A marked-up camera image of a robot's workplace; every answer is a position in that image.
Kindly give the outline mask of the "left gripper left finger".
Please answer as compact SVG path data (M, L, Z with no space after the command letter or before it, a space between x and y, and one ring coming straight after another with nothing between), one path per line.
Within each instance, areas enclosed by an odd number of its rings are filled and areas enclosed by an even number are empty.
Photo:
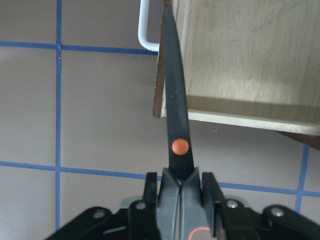
M142 199L113 214L95 206L86 209L48 240L159 240L156 220L157 174L146 174Z

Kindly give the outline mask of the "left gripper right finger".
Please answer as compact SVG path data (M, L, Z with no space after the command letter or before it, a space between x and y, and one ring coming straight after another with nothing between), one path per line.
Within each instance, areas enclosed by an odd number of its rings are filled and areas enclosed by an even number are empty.
M218 240L318 240L320 226L283 205L262 213L226 198L211 172L202 174L203 207L211 234Z

